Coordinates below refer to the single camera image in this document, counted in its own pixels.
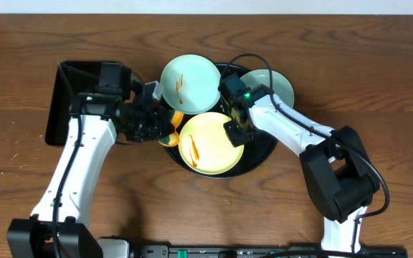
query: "orange food residue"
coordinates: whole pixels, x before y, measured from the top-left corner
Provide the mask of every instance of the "orange food residue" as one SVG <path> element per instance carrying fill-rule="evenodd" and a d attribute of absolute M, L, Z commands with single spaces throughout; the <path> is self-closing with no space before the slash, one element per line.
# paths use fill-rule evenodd
<path fill-rule="evenodd" d="M 179 103 L 183 104 L 183 100 L 181 99 L 181 96 L 179 95 L 179 91 L 183 87 L 183 74 L 181 74 L 181 78 L 179 81 L 176 81 L 176 94 L 179 97 Z"/>
<path fill-rule="evenodd" d="M 199 154 L 199 151 L 197 150 L 197 147 L 195 146 L 194 138 L 192 137 L 192 135 L 189 135 L 189 136 L 191 136 L 192 148 L 194 148 L 195 159 L 199 160 L 200 159 L 200 154 Z"/>
<path fill-rule="evenodd" d="M 192 157 L 191 149 L 189 149 L 189 155 L 191 155 L 192 165 L 196 168 L 196 167 L 197 167 L 197 163 L 195 162 L 194 158 Z"/>
<path fill-rule="evenodd" d="M 195 146 L 195 142 L 194 142 L 194 137 L 191 136 L 191 140 L 192 140 L 192 148 L 189 148 L 189 155 L 191 156 L 192 159 L 192 165 L 196 168 L 197 167 L 197 161 L 199 161 L 200 159 L 200 154 L 199 151 L 197 150 L 197 147 Z M 194 157 L 192 157 L 192 152 L 191 150 L 194 149 Z"/>

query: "white panel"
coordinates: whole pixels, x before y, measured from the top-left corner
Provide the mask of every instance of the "white panel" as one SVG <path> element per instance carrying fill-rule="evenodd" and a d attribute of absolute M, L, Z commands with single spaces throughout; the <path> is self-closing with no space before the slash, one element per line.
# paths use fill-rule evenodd
<path fill-rule="evenodd" d="M 413 14 L 413 0 L 0 0 L 0 14 Z"/>

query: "wooden table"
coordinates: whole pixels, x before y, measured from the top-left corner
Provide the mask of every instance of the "wooden table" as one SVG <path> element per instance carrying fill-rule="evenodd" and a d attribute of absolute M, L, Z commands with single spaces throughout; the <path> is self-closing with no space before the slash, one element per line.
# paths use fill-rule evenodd
<path fill-rule="evenodd" d="M 44 142 L 57 61 L 120 60 L 151 81 L 181 54 L 226 62 L 244 52 L 288 77 L 296 110 L 359 132 L 391 192 L 389 210 L 364 220 L 361 241 L 413 257 L 413 16 L 169 15 L 0 15 L 0 257 L 9 257 L 11 220 L 28 218 L 62 152 Z M 376 194 L 369 210 L 383 200 Z M 90 231 L 138 244 L 278 247 L 319 242 L 323 217 L 281 144 L 255 171 L 212 180 L 145 143 L 111 149 Z"/>

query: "yellow plate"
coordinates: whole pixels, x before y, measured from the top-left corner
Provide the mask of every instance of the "yellow plate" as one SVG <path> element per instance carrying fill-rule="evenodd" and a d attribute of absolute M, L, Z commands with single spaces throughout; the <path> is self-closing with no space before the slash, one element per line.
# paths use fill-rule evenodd
<path fill-rule="evenodd" d="M 207 112 L 191 118 L 179 135 L 179 152 L 184 162 L 197 172 L 216 175 L 231 169 L 240 160 L 244 146 L 234 147 L 224 123 L 230 118 Z"/>

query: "bowl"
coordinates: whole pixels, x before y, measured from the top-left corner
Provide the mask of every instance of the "bowl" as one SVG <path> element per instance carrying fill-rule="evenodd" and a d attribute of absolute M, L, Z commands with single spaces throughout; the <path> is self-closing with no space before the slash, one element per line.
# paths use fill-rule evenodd
<path fill-rule="evenodd" d="M 219 72 L 222 72 L 226 64 L 227 63 L 215 63 L 215 66 Z M 250 70 L 245 67 L 233 64 L 229 66 L 228 70 L 224 74 L 224 77 L 232 75 L 234 72 L 236 72 L 237 75 L 241 77 L 249 71 Z M 163 97 L 161 99 L 161 104 L 165 106 L 166 108 L 170 108 L 170 106 L 164 100 Z M 208 111 L 224 113 L 220 101 L 218 101 Z M 193 117 L 194 117 L 193 115 L 185 115 L 183 117 L 183 120 L 181 121 L 181 124 L 179 125 L 177 129 L 178 132 L 181 132 L 184 125 Z M 179 164 L 182 168 L 185 168 L 186 170 L 192 173 L 195 173 L 200 176 L 209 177 L 209 178 L 231 178 L 231 177 L 241 176 L 243 174 L 246 174 L 254 170 L 259 165 L 261 165 L 273 152 L 277 143 L 278 143 L 278 140 L 274 138 L 273 136 L 271 136 L 269 133 L 266 133 L 264 131 L 258 132 L 258 134 L 254 137 L 253 141 L 248 142 L 244 145 L 242 157 L 239 159 L 237 164 L 235 164 L 235 166 L 230 168 L 228 171 L 225 171 L 224 173 L 218 173 L 218 174 L 205 174 L 205 173 L 200 173 L 198 171 L 195 171 L 193 168 L 191 168 L 191 166 L 189 166 L 186 162 L 184 162 L 183 158 L 181 157 L 181 153 L 179 152 L 178 146 L 164 147 L 164 148 L 166 152 L 168 153 L 168 155 L 177 164 Z"/>

